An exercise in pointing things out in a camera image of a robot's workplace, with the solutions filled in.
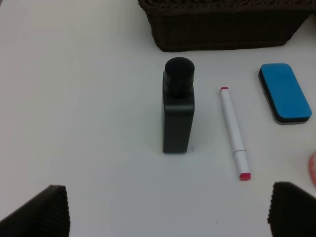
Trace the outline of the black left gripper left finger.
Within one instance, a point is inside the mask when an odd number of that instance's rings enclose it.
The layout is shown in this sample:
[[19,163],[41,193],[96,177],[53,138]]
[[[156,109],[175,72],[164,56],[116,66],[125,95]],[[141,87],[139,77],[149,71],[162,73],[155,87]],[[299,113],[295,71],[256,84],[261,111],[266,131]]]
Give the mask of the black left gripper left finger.
[[2,237],[68,237],[70,212],[66,187],[49,185],[0,221]]

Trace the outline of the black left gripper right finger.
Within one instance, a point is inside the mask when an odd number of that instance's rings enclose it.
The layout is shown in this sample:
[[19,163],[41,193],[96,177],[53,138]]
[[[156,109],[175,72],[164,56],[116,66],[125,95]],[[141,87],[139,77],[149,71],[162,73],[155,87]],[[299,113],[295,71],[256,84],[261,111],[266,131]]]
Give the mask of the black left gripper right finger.
[[267,221],[274,237],[314,237],[316,198],[291,182],[276,182]]

